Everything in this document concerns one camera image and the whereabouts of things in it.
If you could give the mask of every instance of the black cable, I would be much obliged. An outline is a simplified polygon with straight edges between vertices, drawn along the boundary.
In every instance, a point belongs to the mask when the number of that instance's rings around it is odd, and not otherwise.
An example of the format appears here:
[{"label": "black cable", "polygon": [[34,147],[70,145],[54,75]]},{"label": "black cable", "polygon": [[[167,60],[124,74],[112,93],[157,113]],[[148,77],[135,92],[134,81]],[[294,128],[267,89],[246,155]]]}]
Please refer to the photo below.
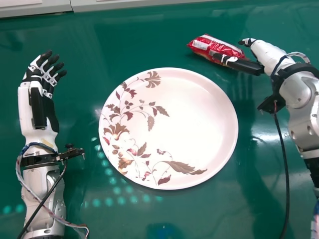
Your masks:
[{"label": "black cable", "polygon": [[279,122],[277,119],[277,105],[275,103],[275,112],[274,112],[274,119],[275,119],[275,124],[277,127],[277,131],[279,134],[279,139],[280,139],[280,144],[281,144],[281,149],[283,152],[283,158],[284,158],[284,166],[285,166],[285,175],[286,175],[286,216],[285,216],[285,222],[283,229],[281,231],[279,239],[284,239],[286,232],[287,232],[287,227],[289,223],[289,213],[290,213],[290,188],[289,188],[289,173],[288,173],[288,163],[287,163],[287,156],[286,156],[286,150],[285,150],[285,145],[284,145],[284,140],[283,136],[281,135],[281,130],[279,126]]},{"label": "black cable", "polygon": [[56,186],[58,185],[58,183],[61,181],[65,171],[66,171],[66,166],[67,166],[67,160],[64,161],[64,168],[62,173],[60,174],[60,176],[57,178],[57,180],[55,181],[55,183],[53,184],[53,186],[51,187],[51,189],[46,193],[46,195],[44,196],[44,198],[42,199],[41,203],[38,205],[38,207],[35,209],[35,211],[33,212],[32,216],[30,217],[30,219],[26,222],[25,226],[23,227],[22,231],[20,232],[20,234],[18,235],[18,237],[16,239],[21,239],[23,234],[25,233],[25,231],[27,230],[27,228],[30,226],[32,220],[34,219],[34,217],[36,216],[36,214],[39,212],[40,208],[43,206],[43,204],[45,203],[45,201],[48,199],[48,197],[50,197],[51,193],[53,192],[53,190],[56,188]]}]

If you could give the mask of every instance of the black bracket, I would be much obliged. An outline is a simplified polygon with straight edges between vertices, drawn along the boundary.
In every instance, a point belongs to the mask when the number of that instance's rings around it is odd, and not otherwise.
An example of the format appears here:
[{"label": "black bracket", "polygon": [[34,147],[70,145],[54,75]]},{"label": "black bracket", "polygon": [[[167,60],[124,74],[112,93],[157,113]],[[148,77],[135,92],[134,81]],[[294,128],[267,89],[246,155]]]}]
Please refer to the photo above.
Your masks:
[{"label": "black bracket", "polygon": [[70,158],[74,158],[77,156],[82,156],[84,159],[84,149],[82,148],[73,148],[73,144],[67,144],[65,147],[67,151],[63,153],[57,154],[45,154],[39,156],[30,156],[22,158],[21,167],[29,167],[29,166],[39,166],[39,164],[47,164],[47,163],[56,163],[63,160],[67,160]]},{"label": "black bracket", "polygon": [[278,75],[274,75],[272,80],[272,87],[273,87],[273,94],[268,96],[258,107],[257,109],[260,111],[265,111],[270,114],[275,112],[275,104],[277,104],[277,112],[281,110],[286,105],[286,101],[284,98],[281,97],[279,94],[279,89],[282,83],[291,75],[301,72],[301,71],[308,71],[313,73],[313,75],[319,78],[319,70],[315,68],[313,65],[308,63],[296,63],[293,64],[285,69],[281,69],[278,71]]}]

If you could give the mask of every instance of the chip bag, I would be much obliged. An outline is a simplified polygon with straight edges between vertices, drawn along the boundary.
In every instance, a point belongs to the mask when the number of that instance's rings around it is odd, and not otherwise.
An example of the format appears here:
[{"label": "chip bag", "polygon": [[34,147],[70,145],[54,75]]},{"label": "chip bag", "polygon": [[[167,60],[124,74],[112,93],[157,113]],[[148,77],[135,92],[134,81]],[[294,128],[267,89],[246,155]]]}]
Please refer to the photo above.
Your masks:
[{"label": "chip bag", "polygon": [[212,37],[208,34],[204,34],[192,40],[187,44],[196,54],[205,57],[206,59],[222,64],[220,60],[213,57],[214,53],[225,54],[228,56],[236,56],[238,58],[246,58],[243,50],[240,48]]}]

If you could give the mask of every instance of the reflective surface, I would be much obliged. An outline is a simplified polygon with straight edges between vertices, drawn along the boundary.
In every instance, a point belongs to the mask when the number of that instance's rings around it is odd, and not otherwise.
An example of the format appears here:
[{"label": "reflective surface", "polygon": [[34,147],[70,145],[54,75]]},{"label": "reflective surface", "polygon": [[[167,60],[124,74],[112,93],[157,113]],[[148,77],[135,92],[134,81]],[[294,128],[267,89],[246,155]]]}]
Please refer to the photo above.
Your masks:
[{"label": "reflective surface", "polygon": [[[221,1],[0,20],[0,238],[16,238],[25,214],[14,173],[24,145],[17,87],[28,63],[48,48],[60,54],[68,70],[53,96],[60,121],[57,145],[60,151],[70,142],[86,150],[85,161],[70,160],[64,178],[68,220],[86,223],[92,239],[278,238],[285,215],[281,148],[272,117],[256,110],[271,93],[270,80],[214,65],[185,45],[203,33],[231,43],[255,37],[287,52],[304,52],[319,66],[318,6],[316,1]],[[124,180],[97,139],[107,96],[129,76],[156,67],[210,78],[238,114],[233,156],[194,188],[159,192]],[[287,134],[287,111],[279,118],[291,179],[286,238],[309,238],[312,182]],[[67,229],[66,238],[76,234]]]}]

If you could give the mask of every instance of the robotic arm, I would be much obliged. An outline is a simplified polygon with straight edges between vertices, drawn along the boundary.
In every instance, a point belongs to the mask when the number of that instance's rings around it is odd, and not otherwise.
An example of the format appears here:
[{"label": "robotic arm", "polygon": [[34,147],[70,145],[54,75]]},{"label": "robotic arm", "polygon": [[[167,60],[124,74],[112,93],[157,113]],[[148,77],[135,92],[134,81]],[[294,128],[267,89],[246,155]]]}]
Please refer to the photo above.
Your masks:
[{"label": "robotic arm", "polygon": [[[87,229],[65,221],[64,182],[59,179],[57,163],[78,155],[84,157],[84,150],[68,144],[65,153],[57,153],[55,138],[59,122],[52,95],[59,80],[66,75],[66,70],[59,71],[63,63],[54,65],[58,59],[59,56],[52,56],[50,50],[36,57],[18,87],[19,121],[26,146],[17,161],[17,176],[22,184],[21,198],[27,208],[25,226],[18,239],[62,239],[64,226]],[[23,178],[19,178],[20,166],[24,167]]]},{"label": "robotic arm", "polygon": [[[257,62],[220,53],[216,53],[214,57],[235,70],[253,75],[266,73],[270,76],[273,94],[257,109],[274,114],[286,106],[290,113],[289,134],[310,170],[314,193],[318,199],[311,238],[319,239],[319,70],[300,52],[287,54],[270,43],[254,38],[243,39],[239,44],[250,47]],[[295,62],[292,56],[303,58],[304,63]]]}]

